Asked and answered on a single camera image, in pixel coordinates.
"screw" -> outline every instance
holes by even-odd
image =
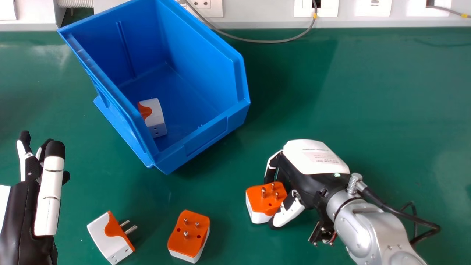
[[[354,195],[357,192],[357,182],[362,181],[363,176],[358,173],[353,173],[350,177],[349,185],[347,187],[347,193]]]

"gray cable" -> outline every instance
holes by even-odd
[[[251,40],[251,39],[245,39],[245,38],[241,38],[241,37],[237,37],[237,36],[234,36],[234,35],[231,35],[229,33],[225,33],[224,31],[216,28],[213,24],[211,24],[211,22],[209,22],[206,18],[204,18],[200,12],[198,12],[189,2],[188,0],[184,0],[186,3],[187,3],[187,6],[189,6],[193,12],[195,12],[200,18],[201,20],[203,20],[211,29],[213,29],[214,31],[216,31],[217,33],[221,34],[221,35],[224,35],[226,37],[229,37],[231,39],[234,39],[234,40],[238,40],[238,41],[245,41],[245,42],[251,42],[251,43],[283,43],[283,42],[289,42],[289,41],[294,41],[296,39],[299,39],[300,37],[306,35],[311,29],[312,27],[314,26],[314,22],[316,21],[316,17],[317,17],[317,4],[316,4],[316,1],[315,0],[312,0],[312,3],[314,4],[314,16],[312,17],[312,22],[311,22],[311,25],[309,25],[309,27],[304,31],[302,32],[301,34],[299,35],[296,35],[294,37],[291,37],[291,38],[288,38],[288,39],[282,39],[282,40],[276,40],[276,41],[263,41],[263,40]]]
[[[465,14],[465,13],[460,13],[460,12],[457,12],[457,11],[454,11],[454,10],[451,10],[451,9],[448,9],[448,8],[443,8],[443,7],[437,7],[437,6],[427,6],[428,8],[435,8],[435,9],[439,9],[439,10],[443,10],[443,11],[447,11],[447,12],[450,12],[452,14],[455,14],[455,15],[458,15],[460,17],[464,17],[464,18],[471,18],[469,15]]]

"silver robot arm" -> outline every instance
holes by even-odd
[[[357,194],[366,187],[361,180],[360,174],[352,174],[349,187],[327,203],[350,257],[358,265],[427,265],[410,245],[402,222]]]

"orange and white plug adapter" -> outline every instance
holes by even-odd
[[[196,263],[209,236],[209,217],[184,210],[167,242],[170,255]]]
[[[119,224],[108,211],[87,225],[95,245],[111,264],[117,264],[136,251],[127,235],[136,230],[137,226],[134,225],[124,231],[123,228],[127,224],[129,220]]]
[[[162,107],[158,99],[139,101],[138,110],[153,138],[167,134]]]
[[[253,186],[245,191],[245,204],[254,224],[266,223],[275,215],[287,193],[281,182]]]

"plug adapter inside blue bin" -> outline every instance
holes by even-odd
[[[95,105],[147,167],[169,174],[244,123],[242,56],[174,0],[132,0],[58,30],[97,90]],[[167,135],[137,103],[158,98]]]

